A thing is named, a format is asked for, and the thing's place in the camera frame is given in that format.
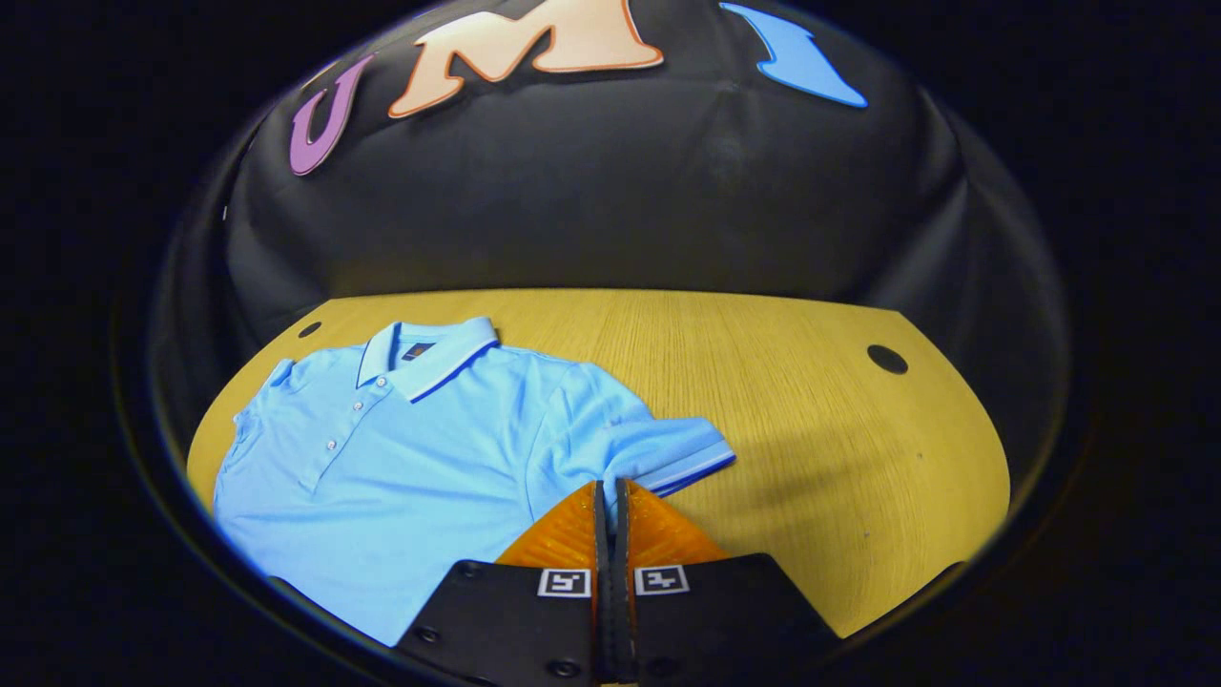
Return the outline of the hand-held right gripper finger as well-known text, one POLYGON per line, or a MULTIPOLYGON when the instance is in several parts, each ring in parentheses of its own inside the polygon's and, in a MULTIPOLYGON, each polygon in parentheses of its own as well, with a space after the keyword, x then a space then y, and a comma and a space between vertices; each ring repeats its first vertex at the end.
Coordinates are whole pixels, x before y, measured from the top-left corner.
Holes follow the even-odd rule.
POLYGON ((463 686, 597 685, 608 563, 593 480, 496 560, 454 563, 396 649, 463 686))
POLYGON ((794 686, 840 636, 766 552, 730 555, 654 492, 618 480, 613 666, 640 686, 794 686))

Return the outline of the light blue polo T-shirt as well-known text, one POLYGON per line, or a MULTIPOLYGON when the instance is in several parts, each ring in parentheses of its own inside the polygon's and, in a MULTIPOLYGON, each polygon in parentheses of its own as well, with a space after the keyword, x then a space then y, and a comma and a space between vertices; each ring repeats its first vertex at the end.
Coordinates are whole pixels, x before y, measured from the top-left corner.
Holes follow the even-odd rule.
POLYGON ((735 461, 593 364, 503 347, 488 318, 392 323, 280 361, 234 417, 219 530, 269 577, 393 646, 452 565, 491 561, 582 486, 672 495, 735 461))

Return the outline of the black backdrop cloth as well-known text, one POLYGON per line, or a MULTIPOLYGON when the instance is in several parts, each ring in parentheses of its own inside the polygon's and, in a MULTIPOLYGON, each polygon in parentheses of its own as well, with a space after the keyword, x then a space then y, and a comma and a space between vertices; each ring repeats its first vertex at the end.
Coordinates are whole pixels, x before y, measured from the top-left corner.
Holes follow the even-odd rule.
POLYGON ((897 310, 1016 482, 1063 427, 1063 279, 1020 182, 897 61, 780 0, 449 0, 282 88, 179 214, 158 419, 187 443, 324 301, 545 286, 897 310))

